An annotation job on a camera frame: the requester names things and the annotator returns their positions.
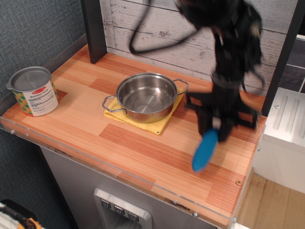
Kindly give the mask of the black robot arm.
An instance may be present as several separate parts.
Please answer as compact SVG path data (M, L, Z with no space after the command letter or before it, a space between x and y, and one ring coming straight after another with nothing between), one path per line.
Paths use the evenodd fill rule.
M244 0L179 0L176 5L197 30L209 27L215 39L212 92L186 94L186 107L196 112L200 135L213 128L214 117L221 121L219 142L239 123L255 128L257 111L242 101L239 89L245 87L245 73L255 73L261 63L260 14Z

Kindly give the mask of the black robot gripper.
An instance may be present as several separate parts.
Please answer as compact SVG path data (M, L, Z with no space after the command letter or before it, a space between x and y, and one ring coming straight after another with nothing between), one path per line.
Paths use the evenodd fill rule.
M198 132L203 136L213 128L213 117L221 119L219 142L224 142L237 124L255 129L258 112L246 105L240 96L242 79L230 81L224 76L212 75L210 93L188 92L185 107L193 109L198 118Z

